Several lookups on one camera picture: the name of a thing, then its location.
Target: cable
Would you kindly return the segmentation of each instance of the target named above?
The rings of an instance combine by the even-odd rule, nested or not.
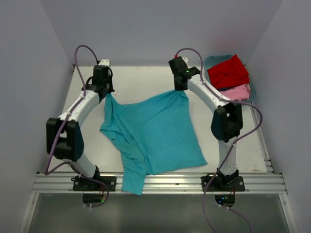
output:
[[[208,223],[209,227],[210,227],[215,233],[217,233],[216,229],[215,229],[215,228],[212,226],[212,224],[210,223],[210,221],[209,221],[209,219],[208,219],[208,217],[207,217],[206,209],[205,209],[205,201],[206,201],[206,192],[207,192],[207,189],[208,189],[209,185],[213,182],[213,180],[215,179],[215,177],[217,176],[217,174],[219,173],[220,169],[221,169],[221,168],[223,167],[223,165],[225,164],[227,158],[229,157],[229,155],[230,155],[230,153],[231,153],[233,147],[236,145],[236,143],[237,143],[238,141],[240,141],[241,139],[245,138],[246,136],[250,135],[251,133],[255,132],[255,131],[261,126],[263,116],[262,116],[262,113],[261,113],[260,109],[257,108],[256,106],[250,104],[250,103],[240,102],[240,101],[234,101],[234,100],[226,100],[226,99],[223,99],[223,98],[221,98],[220,96],[218,96],[218,95],[205,83],[205,81],[204,81],[204,79],[203,79],[203,59],[202,59],[201,54],[200,54],[197,50],[195,50],[195,49],[192,49],[192,48],[184,48],[184,49],[180,49],[180,50],[176,53],[176,56],[178,55],[178,53],[180,53],[181,51],[184,51],[184,50],[191,50],[191,51],[195,52],[195,53],[199,56],[199,58],[200,58],[200,63],[201,63],[201,68],[200,68],[200,79],[201,79],[201,82],[202,82],[202,84],[203,84],[215,97],[217,97],[219,100],[224,101],[224,102],[237,103],[237,104],[243,104],[243,105],[250,106],[250,107],[256,109],[256,111],[258,112],[258,114],[259,114],[259,116],[260,116],[258,125],[257,125],[254,129],[252,129],[251,131],[247,132],[246,134],[244,134],[244,135],[238,137],[236,140],[233,141],[233,143],[232,143],[232,145],[230,146],[230,148],[229,148],[229,150],[228,150],[228,153],[227,153],[227,155],[225,156],[224,160],[222,161],[222,163],[220,164],[220,166],[219,166],[218,169],[216,170],[216,172],[215,172],[215,174],[213,175],[213,177],[209,180],[209,182],[208,182],[207,185],[205,186],[204,193],[203,193],[203,200],[202,200],[202,203],[203,203],[203,205],[202,205],[203,214],[204,214],[205,220],[206,220],[206,222]],[[234,212],[234,213],[236,213],[236,214],[238,214],[239,216],[241,216],[241,217],[246,221],[246,223],[247,223],[247,225],[248,225],[248,227],[249,227],[249,232],[250,232],[250,233],[253,232],[252,226],[251,226],[249,220],[248,220],[244,215],[242,215],[242,214],[239,213],[238,211],[233,210],[233,209],[231,209],[231,208],[229,208],[229,210],[232,211],[232,212]]]
[[[51,151],[50,151],[50,154],[49,154],[49,157],[48,157],[48,162],[47,162],[47,165],[46,165],[45,171],[44,171],[44,174],[46,174],[46,175],[51,174],[51,171],[49,171],[51,160],[52,160],[52,157],[53,157],[53,154],[54,154],[54,151],[55,151],[56,144],[57,144],[57,141],[59,139],[59,136],[60,136],[60,134],[61,134],[61,132],[62,132],[62,130],[63,130],[67,120],[68,120],[68,118],[70,117],[70,115],[73,112],[73,110],[81,103],[83,98],[86,96],[86,84],[84,82],[84,79],[82,77],[82,74],[81,74],[81,71],[80,71],[80,68],[79,68],[79,65],[78,65],[78,62],[77,62],[77,52],[78,52],[79,48],[81,48],[81,47],[85,47],[85,48],[89,49],[92,52],[92,54],[94,55],[94,57],[95,57],[95,59],[97,61],[96,54],[94,53],[94,51],[89,46],[87,46],[87,45],[79,45],[76,48],[76,50],[74,52],[74,63],[75,63],[75,67],[77,68],[78,74],[80,76],[80,79],[81,79],[81,82],[82,82],[82,85],[83,85],[83,96],[80,99],[78,99],[78,101],[73,105],[72,108],[70,108],[70,110],[68,111],[67,116],[65,117],[63,123],[61,124],[61,126],[59,127],[59,130],[56,133],[56,136],[55,136],[55,139],[53,141],[52,148],[51,148]]]
[[[89,77],[86,81],[86,84],[88,85],[89,81],[91,81],[92,77]]]
[[[108,199],[108,197],[109,197],[109,188],[108,188],[108,186],[107,186],[106,184],[104,184],[104,183],[101,182],[101,181],[97,181],[97,180],[95,180],[95,179],[92,179],[92,178],[90,178],[90,177],[87,177],[87,176],[85,176],[84,174],[79,173],[79,171],[77,171],[77,170],[72,166],[72,164],[71,164],[70,162],[63,162],[63,163],[57,165],[56,167],[54,167],[53,169],[51,169],[51,170],[49,171],[49,167],[50,167],[50,164],[51,164],[51,160],[52,160],[52,157],[53,157],[53,154],[54,154],[54,151],[55,151],[56,144],[57,144],[57,141],[58,141],[58,139],[59,139],[59,136],[60,136],[60,134],[61,134],[61,132],[62,132],[62,130],[63,130],[63,128],[64,128],[64,126],[65,126],[67,120],[68,120],[68,118],[70,117],[71,113],[73,112],[73,110],[81,103],[81,101],[82,101],[82,100],[84,99],[84,97],[86,96],[86,84],[85,84],[85,82],[84,82],[83,76],[82,76],[82,74],[81,74],[81,72],[80,72],[80,68],[79,68],[79,65],[78,65],[78,62],[77,62],[77,52],[78,52],[79,48],[81,48],[81,47],[85,47],[85,48],[89,49],[89,50],[92,52],[92,54],[94,55],[94,57],[95,57],[95,59],[96,59],[96,62],[98,62],[96,54],[94,53],[94,51],[93,51],[89,46],[87,46],[87,45],[79,45],[79,46],[76,48],[76,50],[75,50],[75,52],[74,52],[74,63],[75,63],[75,67],[77,68],[79,77],[80,77],[81,82],[82,82],[82,85],[83,85],[83,96],[82,96],[80,99],[78,99],[78,101],[73,105],[72,108],[70,108],[70,110],[68,111],[68,114],[66,115],[66,117],[65,117],[65,119],[64,119],[64,121],[63,121],[63,123],[62,123],[61,126],[59,127],[59,130],[57,131],[56,136],[55,136],[55,139],[54,139],[53,144],[52,144],[52,148],[51,148],[51,151],[50,151],[50,154],[49,154],[49,157],[48,157],[48,162],[47,162],[47,165],[46,165],[46,167],[45,167],[44,174],[45,174],[45,175],[50,175],[51,173],[53,173],[54,171],[56,171],[56,170],[57,170],[59,167],[61,167],[62,165],[68,164],[68,165],[70,165],[70,167],[72,168],[72,170],[73,170],[74,172],[80,174],[83,178],[85,178],[85,179],[87,179],[87,180],[89,180],[89,181],[92,181],[92,182],[99,183],[101,186],[103,186],[103,187],[105,188],[105,190],[106,190],[106,192],[107,192],[107,195],[106,195],[106,197],[105,197],[105,199],[104,199],[103,202],[101,202],[100,204],[98,204],[98,205],[92,207],[92,208],[94,208],[94,207],[101,206],[102,204],[104,204],[104,203],[107,201],[107,199]]]

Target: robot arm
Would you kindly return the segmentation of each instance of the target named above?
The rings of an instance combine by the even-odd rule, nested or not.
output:
[[[202,84],[200,71],[195,67],[188,68],[181,57],[170,60],[169,64],[174,75],[175,90],[189,89],[213,112],[211,131],[218,140],[220,166],[232,142],[240,135],[240,129],[243,127],[241,105],[219,100]],[[206,85],[223,99],[230,100],[219,93],[210,83],[206,82]],[[236,147],[231,151],[230,156],[220,169],[221,174],[224,177],[230,177],[230,180],[238,176]]]
[[[94,178],[98,176],[98,168],[92,164],[84,154],[84,142],[81,134],[81,125],[89,113],[113,90],[111,69],[107,66],[96,65],[93,76],[86,83],[86,94],[82,91],[78,99],[72,106],[58,118],[50,118],[47,121],[47,152],[50,153],[56,133],[61,124],[66,120],[70,109],[81,99],[74,111],[67,119],[67,123],[60,135],[54,156],[65,162],[70,162],[73,169],[86,177]]]

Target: white table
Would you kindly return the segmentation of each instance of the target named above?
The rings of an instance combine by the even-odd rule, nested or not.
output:
[[[119,103],[137,103],[154,95],[174,89],[173,75],[167,67],[111,67],[113,70],[113,93]],[[84,80],[92,76],[93,67],[80,67]],[[64,111],[77,99],[82,84],[77,70],[74,71]],[[219,162],[218,142],[211,133],[212,112],[192,92],[186,91],[190,101],[191,120],[207,161],[206,166],[191,167],[178,173],[210,173],[216,171]],[[248,106],[242,107],[242,134],[255,126],[254,114]],[[112,145],[99,128],[104,120],[104,100],[89,114],[81,130],[87,157],[98,166],[101,172],[123,172],[120,152]],[[253,133],[237,144],[237,165],[241,173],[265,173],[266,158],[264,143],[260,133]],[[62,161],[53,158],[50,168]],[[62,166],[57,171],[72,171]]]

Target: white wall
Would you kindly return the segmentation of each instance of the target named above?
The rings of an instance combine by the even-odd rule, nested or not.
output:
[[[253,54],[281,0],[41,0],[73,61],[88,44],[113,65],[167,65],[177,50]],[[186,56],[198,61],[195,54]],[[93,62],[81,51],[82,64]]]
[[[0,34],[0,232],[15,233],[72,66],[38,0],[1,0]]]
[[[311,232],[311,1],[284,0],[247,64],[274,168],[302,233]]]

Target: glass panel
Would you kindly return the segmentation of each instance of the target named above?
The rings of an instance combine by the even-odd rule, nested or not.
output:
[[[289,233],[278,195],[237,194],[233,208],[247,216],[254,233]],[[238,215],[207,196],[207,213],[220,233],[248,233]],[[81,194],[41,194],[30,233],[211,233],[202,212],[202,195],[112,194],[89,210]]]

